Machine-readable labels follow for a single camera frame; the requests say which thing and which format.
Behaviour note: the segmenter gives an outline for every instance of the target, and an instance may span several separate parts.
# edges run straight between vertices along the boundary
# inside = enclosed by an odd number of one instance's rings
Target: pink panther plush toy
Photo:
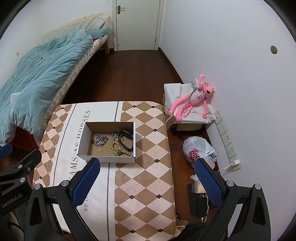
[[[207,82],[204,82],[204,84],[201,85],[201,81],[204,77],[205,77],[204,74],[200,75],[200,79],[198,81],[198,89],[197,89],[198,91],[178,99],[172,105],[170,112],[173,114],[177,106],[181,104],[176,114],[176,122],[182,121],[183,110],[187,109],[186,112],[183,114],[183,117],[188,116],[188,114],[192,109],[192,106],[200,102],[201,100],[203,100],[204,102],[204,111],[202,113],[202,117],[204,119],[207,118],[207,96],[210,96],[211,94],[213,94],[215,90]]]

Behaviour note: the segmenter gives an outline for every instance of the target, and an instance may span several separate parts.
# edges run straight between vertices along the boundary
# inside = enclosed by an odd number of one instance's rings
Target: white cardboard box
[[[133,141],[124,137],[124,144],[131,146],[133,142],[133,156],[127,156],[125,154],[121,156],[115,156],[111,150],[111,144],[113,142],[112,133],[118,133],[121,130],[133,132]],[[107,136],[109,140],[107,143],[100,147],[91,143],[91,140],[96,139],[96,134],[102,133]],[[136,163],[136,123],[135,122],[85,122],[83,125],[80,142],[78,144],[76,154],[88,162],[91,158],[96,157],[101,163]]]

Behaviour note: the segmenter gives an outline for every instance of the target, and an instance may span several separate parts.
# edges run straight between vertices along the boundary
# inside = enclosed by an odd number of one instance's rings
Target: white door
[[[160,0],[117,0],[118,50],[155,48],[159,3]]]

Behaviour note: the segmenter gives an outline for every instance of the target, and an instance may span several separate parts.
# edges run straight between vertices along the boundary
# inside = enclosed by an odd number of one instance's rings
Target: plush toy foot
[[[180,115],[176,115],[176,122],[181,122],[182,121],[182,117]]]

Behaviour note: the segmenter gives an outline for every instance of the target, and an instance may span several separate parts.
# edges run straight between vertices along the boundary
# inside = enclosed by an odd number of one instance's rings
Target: wall switch
[[[224,120],[221,120],[219,124],[217,124],[217,129],[219,131],[220,136],[222,136],[226,131],[228,131],[227,126]]]
[[[226,132],[221,136],[221,138],[222,138],[222,141],[223,141],[224,146],[227,146],[227,145],[229,145],[229,144],[232,142],[232,138],[231,138],[231,136],[230,136],[230,134],[229,134],[229,131],[226,131]]]
[[[216,113],[214,114],[215,122],[218,124],[222,119],[220,112],[217,110]]]
[[[234,163],[235,160],[238,160],[238,159],[239,159],[239,155],[236,154],[235,156],[233,156],[229,159],[229,163],[232,164],[232,163]],[[233,172],[233,171],[240,169],[240,168],[242,168],[241,163],[239,163],[236,166],[231,166],[231,171]]]
[[[228,158],[231,158],[237,154],[237,152],[234,149],[233,142],[231,142],[228,146],[226,146],[225,149],[226,149]]]

